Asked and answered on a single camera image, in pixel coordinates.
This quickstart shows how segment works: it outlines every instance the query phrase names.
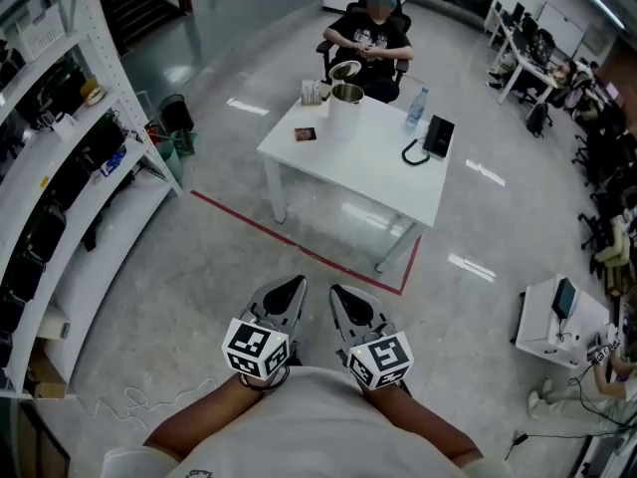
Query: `table leg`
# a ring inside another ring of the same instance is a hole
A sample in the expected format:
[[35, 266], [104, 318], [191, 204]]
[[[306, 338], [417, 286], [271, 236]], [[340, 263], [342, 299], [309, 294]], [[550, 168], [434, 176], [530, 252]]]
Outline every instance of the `table leg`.
[[281, 185], [279, 163], [265, 155], [263, 156], [263, 162], [266, 166], [266, 179], [268, 180], [268, 189], [270, 190], [272, 212], [275, 214], [277, 223], [283, 223], [286, 221], [286, 199], [283, 195], [283, 186]]
[[491, 39], [489, 40], [489, 48], [494, 44], [496, 40], [496, 36], [498, 35], [498, 31], [500, 30], [500, 23], [496, 23], [496, 28], [494, 29], [494, 33], [491, 34]]
[[507, 86], [502, 91], [502, 94], [500, 95], [500, 98], [498, 99], [499, 105], [501, 105], [505, 101], [505, 98], [507, 97], [511, 89], [514, 87], [514, 84], [518, 80], [518, 76], [520, 75], [521, 72], [522, 72], [522, 64], [518, 64], [518, 66], [516, 67], [516, 70], [511, 76], [511, 79], [507, 83]]
[[498, 66], [498, 64], [500, 63], [500, 60], [502, 59], [502, 57], [505, 55], [505, 52], [507, 51], [508, 45], [509, 45], [509, 39], [505, 37], [505, 42], [502, 43], [502, 48], [500, 48], [498, 55], [496, 55], [496, 59], [494, 60], [493, 65], [491, 66], [491, 70], [495, 69]]
[[409, 228], [403, 232], [403, 234], [391, 247], [387, 255], [385, 255], [385, 258], [376, 264], [376, 271], [379, 273], [387, 271], [392, 263], [416, 242], [416, 239], [422, 235], [424, 230], [424, 225], [412, 221]]

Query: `desk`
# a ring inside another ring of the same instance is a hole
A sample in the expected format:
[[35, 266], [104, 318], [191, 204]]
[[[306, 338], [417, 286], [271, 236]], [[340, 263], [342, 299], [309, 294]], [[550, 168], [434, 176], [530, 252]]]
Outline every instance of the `desk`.
[[557, 275], [538, 285], [527, 287], [518, 334], [512, 343], [521, 351], [568, 368], [580, 368], [586, 361], [586, 346], [610, 322], [608, 309], [581, 289], [575, 287], [575, 297], [568, 319], [561, 323], [561, 333], [571, 335], [561, 342], [559, 320], [551, 304], [557, 284], [564, 278]]
[[516, 70], [511, 76], [511, 79], [507, 83], [507, 86], [502, 90], [502, 94], [500, 95], [500, 98], [498, 99], [498, 103], [501, 105], [505, 101], [507, 94], [513, 88], [516, 80], [518, 79], [518, 76], [520, 75], [523, 69], [525, 71], [529, 71], [532, 75], [534, 75], [536, 78], [538, 78], [539, 80], [541, 80], [542, 82], [546, 84], [546, 90], [537, 99], [538, 103], [543, 103], [544, 101], [546, 101], [546, 98], [548, 98], [548, 95], [551, 93], [551, 91], [553, 89], [557, 89], [557, 83], [553, 79], [553, 76], [539, 71], [537, 67], [534, 66], [533, 63], [523, 53], [521, 53], [518, 50], [518, 48], [516, 48], [516, 45], [514, 44], [514, 41], [513, 41], [513, 33], [511, 30], [505, 27], [505, 24], [502, 21], [502, 16], [496, 13], [496, 19], [498, 20], [498, 24], [496, 25], [496, 29], [494, 30], [494, 33], [491, 35], [489, 46], [493, 44], [494, 38], [496, 37], [500, 29], [502, 29], [502, 31], [505, 34], [505, 42], [503, 43], [502, 48], [498, 52], [498, 56], [494, 60], [492, 69], [495, 69], [496, 66], [500, 63], [500, 60], [502, 59], [502, 57], [504, 56], [507, 50], [507, 46], [511, 46], [511, 50], [514, 52], [514, 55], [516, 56], [516, 60], [518, 61], [518, 66], [516, 67]]
[[[327, 130], [328, 111], [329, 101], [319, 107], [303, 107], [297, 101], [258, 147], [264, 158], [275, 220], [283, 223], [286, 219], [280, 163], [378, 202], [411, 221], [376, 265], [377, 271], [384, 272], [426, 226], [434, 226], [454, 140], [444, 159], [432, 154], [426, 163], [410, 166], [402, 160], [402, 149], [425, 134], [428, 122], [421, 120], [415, 131], [409, 131], [405, 112], [365, 97], [357, 133], [339, 139]], [[295, 127], [314, 127], [317, 139], [296, 142]], [[421, 150], [414, 145], [409, 157], [422, 158]]]

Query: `white shirt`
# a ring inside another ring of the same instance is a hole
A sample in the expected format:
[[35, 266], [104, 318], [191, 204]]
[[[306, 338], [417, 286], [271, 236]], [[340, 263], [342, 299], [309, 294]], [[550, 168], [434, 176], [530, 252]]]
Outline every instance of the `white shirt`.
[[458, 469], [394, 427], [335, 371], [295, 366], [277, 391], [177, 463], [152, 448], [110, 451], [102, 478], [513, 478], [486, 458]]

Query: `marker cube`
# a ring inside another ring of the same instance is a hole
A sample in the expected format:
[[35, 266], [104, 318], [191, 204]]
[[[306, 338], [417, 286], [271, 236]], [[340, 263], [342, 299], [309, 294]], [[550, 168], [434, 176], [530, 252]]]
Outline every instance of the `marker cube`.
[[396, 382], [414, 365], [404, 332], [352, 347], [347, 367], [367, 389], [379, 389]]
[[232, 370], [265, 380], [290, 356], [290, 340], [285, 333], [233, 319], [221, 350]]

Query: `hand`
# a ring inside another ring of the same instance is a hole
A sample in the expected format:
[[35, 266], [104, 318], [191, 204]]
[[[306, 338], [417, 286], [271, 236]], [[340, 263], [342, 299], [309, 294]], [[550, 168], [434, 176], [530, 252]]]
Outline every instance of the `hand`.
[[365, 51], [365, 45], [362, 43], [356, 43], [355, 41], [350, 41], [350, 46], [349, 48], [351, 48], [352, 50], [356, 50], [358, 52], [364, 52]]
[[366, 50], [356, 52], [356, 55], [360, 55], [363, 59], [367, 60], [381, 59], [383, 51], [384, 50], [382, 48], [372, 46], [371, 48], [367, 48]]

